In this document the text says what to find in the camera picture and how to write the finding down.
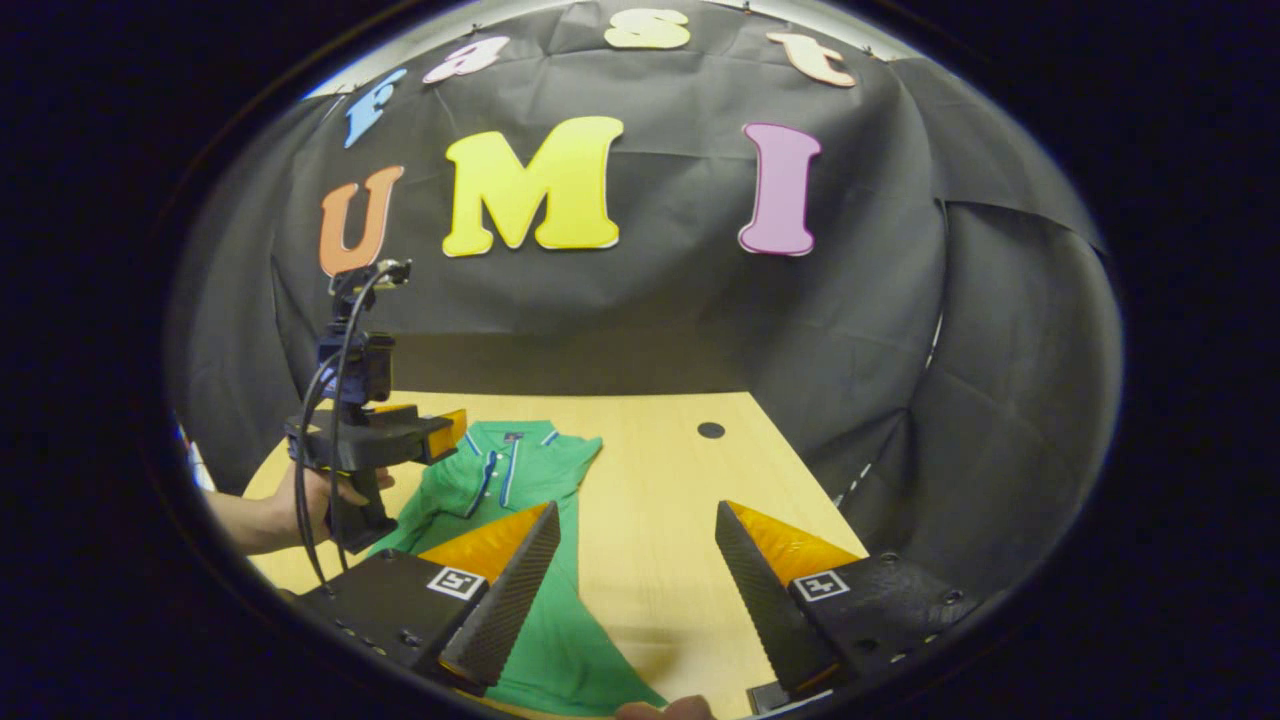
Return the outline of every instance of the finger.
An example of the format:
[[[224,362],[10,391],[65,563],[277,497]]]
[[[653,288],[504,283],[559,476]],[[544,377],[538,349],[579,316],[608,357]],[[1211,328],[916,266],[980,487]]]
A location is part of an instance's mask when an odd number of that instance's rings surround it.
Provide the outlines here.
[[[342,475],[338,477],[338,497],[357,507],[369,505],[369,498],[356,492],[356,488],[351,487],[351,480]]]
[[[700,694],[677,700],[667,706],[662,716],[668,720],[716,720],[712,706]]]
[[[648,702],[628,702],[613,714],[616,720],[662,720],[662,711]]]

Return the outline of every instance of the yellow letter m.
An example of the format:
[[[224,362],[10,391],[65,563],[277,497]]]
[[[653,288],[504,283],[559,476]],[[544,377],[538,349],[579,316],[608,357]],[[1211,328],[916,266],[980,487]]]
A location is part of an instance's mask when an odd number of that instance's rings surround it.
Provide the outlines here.
[[[547,199],[547,219],[534,231],[550,250],[612,247],[618,225],[604,205],[609,145],[622,135],[614,118],[573,118],[556,126],[524,167],[500,132],[465,137],[445,151],[456,167],[453,231],[444,238],[449,258],[484,255],[493,233],[481,223],[481,206],[508,247],[525,241],[534,214]]]

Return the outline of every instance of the blue stripe trim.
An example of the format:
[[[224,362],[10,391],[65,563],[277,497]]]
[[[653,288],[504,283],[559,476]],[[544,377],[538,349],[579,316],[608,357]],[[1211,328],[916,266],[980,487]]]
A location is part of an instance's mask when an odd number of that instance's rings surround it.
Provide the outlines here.
[[[466,518],[470,518],[471,514],[476,511],[476,507],[480,507],[480,498],[484,497],[484,491],[489,487],[489,474],[493,473],[493,466],[497,464],[498,454],[490,452],[489,459],[485,460],[484,464],[484,477],[480,479],[480,489],[476,491],[476,497],[471,501],[471,507],[467,507],[467,514],[465,515]]]
[[[520,455],[520,441],[512,443],[511,446],[511,465],[507,465],[507,479],[502,482],[502,495],[498,496],[498,503],[503,507],[507,506],[507,500],[511,497],[511,480],[516,477],[516,456]]]

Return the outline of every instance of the human arm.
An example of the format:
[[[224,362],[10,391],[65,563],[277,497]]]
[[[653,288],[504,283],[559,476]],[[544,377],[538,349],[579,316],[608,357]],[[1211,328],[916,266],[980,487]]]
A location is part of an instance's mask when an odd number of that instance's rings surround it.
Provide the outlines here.
[[[261,500],[247,500],[234,495],[202,491],[209,509],[244,555],[261,555],[302,544],[294,506],[294,464],[289,462],[275,493]],[[378,470],[378,487],[387,489],[396,484],[385,468]],[[324,524],[329,509],[329,474],[303,469],[303,487],[311,532],[316,542],[329,538]],[[338,478],[338,496],[353,505],[367,505],[369,500],[356,492],[344,478]]]

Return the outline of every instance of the black fabric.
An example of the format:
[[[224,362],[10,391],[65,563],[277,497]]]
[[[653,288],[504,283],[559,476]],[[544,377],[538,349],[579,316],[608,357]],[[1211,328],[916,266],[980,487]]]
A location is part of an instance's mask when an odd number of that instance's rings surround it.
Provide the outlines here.
[[[170,401],[223,492],[239,495],[284,436],[314,372],[285,363],[276,324],[271,218],[293,152],[316,131],[333,99],[305,100],[266,128],[227,170],[191,229],[169,300],[165,342]]]
[[[1020,577],[1092,487],[1119,391],[1101,238],[1068,181],[928,60],[884,63],[692,1],[664,4],[690,18],[687,46],[623,51],[603,32],[625,6],[636,4],[576,3],[429,50],[399,65],[383,117],[351,149],[346,110],[369,86],[301,105],[228,174],[192,234],[214,261],[188,265],[184,292],[198,301],[177,314],[184,352],[170,368],[219,487],[244,487],[312,372],[329,319],[320,200],[403,165],[380,256],[412,258],[413,275],[364,320],[401,338],[398,388],[749,389],[833,498],[872,465],[842,502],[869,547],[901,542],[977,588]],[[764,37],[774,31],[840,51],[858,86],[805,77]],[[512,40],[492,67],[420,82],[497,35]],[[625,124],[607,176],[618,245],[553,252],[530,231],[515,251],[495,237],[488,255],[445,258],[445,149],[499,131],[529,163],[552,128],[584,115]],[[808,256],[737,245],[754,202],[751,122],[822,143]]]
[[[869,546],[991,593],[1087,497],[1119,401],[1119,316],[1074,233],[1001,208],[947,215],[937,352],[847,516]]]

